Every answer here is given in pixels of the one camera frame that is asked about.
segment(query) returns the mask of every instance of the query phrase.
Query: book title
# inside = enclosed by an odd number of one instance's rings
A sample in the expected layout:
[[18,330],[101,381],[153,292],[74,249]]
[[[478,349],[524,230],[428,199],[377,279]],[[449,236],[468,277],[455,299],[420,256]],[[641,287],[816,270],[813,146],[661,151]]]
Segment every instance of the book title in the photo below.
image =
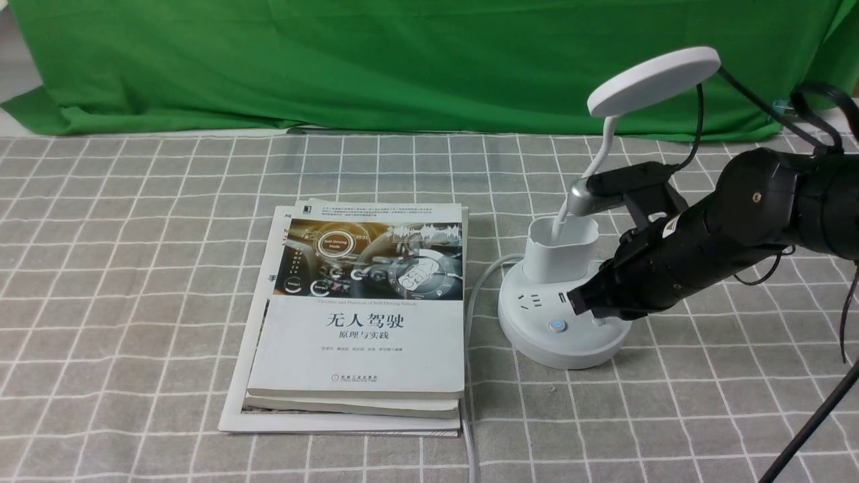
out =
[[329,314],[328,317],[326,327],[350,329],[339,331],[340,339],[390,339],[389,331],[403,328],[405,320],[402,314],[371,313],[362,319],[359,314],[349,316],[343,312],[337,312]]

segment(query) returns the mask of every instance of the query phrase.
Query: black cable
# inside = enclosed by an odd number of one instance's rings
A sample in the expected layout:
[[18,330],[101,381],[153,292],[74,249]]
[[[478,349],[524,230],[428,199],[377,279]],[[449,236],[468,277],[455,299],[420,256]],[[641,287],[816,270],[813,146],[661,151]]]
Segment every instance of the black cable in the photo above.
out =
[[796,134],[800,138],[804,139],[807,143],[811,144],[815,148],[825,149],[827,147],[825,144],[821,143],[819,139],[815,138],[811,134],[808,134],[807,132],[800,129],[799,126],[790,122],[790,120],[788,120],[787,118],[785,118],[781,114],[774,111],[772,109],[772,107],[767,106],[766,102],[761,101],[760,98],[757,97],[751,90],[746,89],[746,86],[744,86],[739,81],[734,79],[734,77],[731,76],[730,74],[728,74],[728,72],[726,70],[724,70],[722,67],[719,68],[718,72],[719,72],[719,75],[725,79],[725,81],[727,81],[729,84],[731,84],[731,87],[740,91],[740,94],[743,94],[749,101],[752,102],[752,104],[757,106],[758,109],[760,109],[761,111],[764,111],[771,118],[775,119],[778,122],[778,124],[781,124],[784,127],[787,127],[788,129],[793,131],[794,134]]
[[748,285],[750,287],[753,287],[754,285],[762,284],[763,282],[769,280],[770,277],[772,277],[772,275],[776,272],[776,269],[778,268],[778,264],[782,261],[782,256],[792,255],[792,254],[796,253],[796,247],[794,247],[793,245],[791,245],[789,247],[789,249],[790,249],[789,252],[778,252],[776,254],[776,261],[774,261],[772,263],[772,267],[770,267],[770,270],[763,277],[755,280],[754,282],[747,282],[746,280],[743,280],[742,278],[738,277],[737,275],[734,275],[734,278],[736,278],[737,281],[740,282],[741,284]]
[[704,86],[701,84],[695,86],[698,92],[698,125],[695,128],[695,139],[692,141],[692,149],[689,151],[689,156],[682,163],[674,167],[674,172],[689,166],[689,163],[695,159],[695,154],[698,152],[698,145],[701,144],[701,135],[704,133]]
[[[845,363],[847,362],[847,357],[844,355],[844,324],[847,321],[847,312],[850,309],[850,301],[853,299],[853,294],[856,292],[856,283],[859,282],[859,262],[854,263],[856,263],[856,274],[853,275],[853,283],[850,285],[850,290],[847,292],[847,299],[844,300],[844,308],[841,311],[841,356],[844,358]],[[826,400],[823,401],[823,404],[817,408],[817,411],[812,414],[806,424],[802,426],[799,432],[796,433],[796,436],[790,440],[790,443],[788,443],[784,450],[778,455],[776,460],[772,465],[770,465],[769,469],[766,470],[766,473],[764,473],[764,476],[761,477],[758,483],[772,483],[775,481],[782,470],[784,470],[784,467],[788,465],[790,459],[794,457],[796,452],[800,450],[802,445],[811,437],[814,431],[823,424],[832,410],[835,409],[838,403],[841,402],[850,389],[853,388],[856,381],[859,381],[859,364],[853,364],[853,367],[847,371],[847,375],[844,376],[835,389],[829,393]]]
[[841,362],[847,364],[847,353],[844,351],[844,332],[847,329],[847,311],[850,310],[850,304],[853,302],[853,294],[856,293],[856,282],[859,282],[859,262],[856,264],[856,273],[853,275],[853,283],[850,284],[850,290],[847,292],[847,298],[844,299],[844,306],[841,308],[841,324],[838,326],[838,344],[841,348]]

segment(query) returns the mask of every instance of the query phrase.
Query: power button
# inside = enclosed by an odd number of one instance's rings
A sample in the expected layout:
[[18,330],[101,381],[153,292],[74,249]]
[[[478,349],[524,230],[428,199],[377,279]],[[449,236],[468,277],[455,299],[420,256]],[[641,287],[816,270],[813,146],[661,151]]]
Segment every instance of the power button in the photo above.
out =
[[567,330],[567,322],[565,321],[551,321],[549,322],[549,328],[554,333],[561,333]]

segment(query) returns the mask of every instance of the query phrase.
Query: lamp head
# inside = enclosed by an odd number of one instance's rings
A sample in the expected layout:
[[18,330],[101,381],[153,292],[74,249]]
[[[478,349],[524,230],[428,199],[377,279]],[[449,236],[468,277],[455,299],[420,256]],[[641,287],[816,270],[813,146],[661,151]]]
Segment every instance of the lamp head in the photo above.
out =
[[702,83],[721,65],[719,53],[706,46],[660,55],[605,81],[588,97],[588,111],[607,118],[653,106]]

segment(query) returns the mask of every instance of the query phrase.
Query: pen holder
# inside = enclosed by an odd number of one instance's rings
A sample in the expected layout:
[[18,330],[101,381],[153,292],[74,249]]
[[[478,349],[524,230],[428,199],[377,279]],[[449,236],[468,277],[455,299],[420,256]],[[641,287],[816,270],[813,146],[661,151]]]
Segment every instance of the pen holder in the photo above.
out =
[[567,216],[557,243],[552,244],[554,218],[537,218],[528,227],[522,271],[538,284],[569,282],[587,275],[600,236],[593,218]]

